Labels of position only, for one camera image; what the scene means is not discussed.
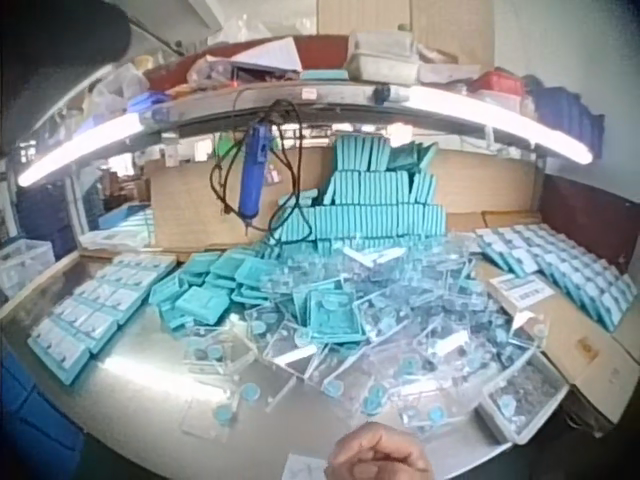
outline paper sheet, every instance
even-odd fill
[[[302,71],[302,63],[300,63],[300,56],[293,37],[258,45],[231,57],[231,59],[284,70]]]
[[[325,480],[325,460],[289,454],[282,472],[282,480]]]

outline human hand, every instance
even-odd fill
[[[369,422],[336,443],[328,480],[433,480],[422,445],[412,436]]]

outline plastic bag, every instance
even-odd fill
[[[187,83],[195,89],[215,88],[231,82],[231,62],[226,58],[205,55],[187,72]]]
[[[90,114],[120,114],[127,109],[130,99],[147,90],[147,79],[127,63],[96,85],[91,94]]]

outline black power cord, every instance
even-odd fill
[[[300,117],[300,112],[298,111],[298,109],[296,108],[293,102],[290,102],[289,100],[280,99],[280,100],[274,101],[267,108],[267,110],[258,117],[256,121],[258,123],[268,123],[272,127],[275,127],[278,131],[281,152],[278,153],[273,148],[273,146],[270,148],[270,151],[273,154],[273,156],[287,169],[287,171],[291,176],[291,193],[287,197],[286,201],[283,202],[281,205],[278,205],[278,208],[276,208],[276,210],[273,212],[273,214],[269,218],[269,221],[266,227],[260,227],[250,222],[246,222],[245,219],[241,217],[240,212],[238,212],[238,210],[227,201],[227,186],[229,183],[229,178],[231,176],[231,170],[233,169],[236,159],[242,152],[242,147],[246,142],[247,135],[249,132],[248,130],[244,132],[244,134],[242,135],[242,138],[235,141],[233,145],[222,155],[218,155],[218,152],[215,153],[217,158],[216,158],[215,164],[213,165],[213,167],[211,168],[211,171],[209,172],[209,186],[213,194],[216,196],[216,198],[220,201],[220,203],[222,203],[224,212],[227,214],[232,213],[238,218],[240,218],[245,223],[247,228],[252,228],[259,232],[266,233],[271,239],[274,240],[274,243],[276,245],[295,244],[299,242],[304,242],[305,240],[309,239],[313,234],[313,226],[311,225],[311,223],[309,222],[309,219],[305,215],[304,209],[302,209],[302,207],[300,206],[300,185],[301,185],[301,178],[302,178],[302,119]],[[297,138],[298,163],[295,169],[293,168],[293,165],[289,160],[286,148],[284,146],[285,139],[282,133],[282,125],[284,125],[285,123],[298,124],[298,138]],[[223,172],[222,172],[223,163],[232,153],[233,155],[231,156],[231,160],[229,161],[227,170],[226,172],[224,172],[224,175],[223,175]],[[214,172],[216,171],[219,174],[218,183],[221,184],[222,192],[220,192],[214,184]],[[294,199],[294,202],[293,202],[293,205],[290,205],[290,202],[292,199]],[[283,212],[285,208],[289,208],[289,210],[282,218],[280,218],[280,214]],[[308,233],[304,237],[298,240],[287,241],[287,242],[281,241],[276,235],[276,232],[291,218],[291,216],[294,214],[296,210],[299,210],[300,216],[303,222],[305,223],[305,225],[307,226]]]

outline red container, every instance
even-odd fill
[[[520,78],[502,72],[487,72],[474,80],[469,88],[472,92],[478,90],[493,90],[509,95],[524,96],[524,83]]]

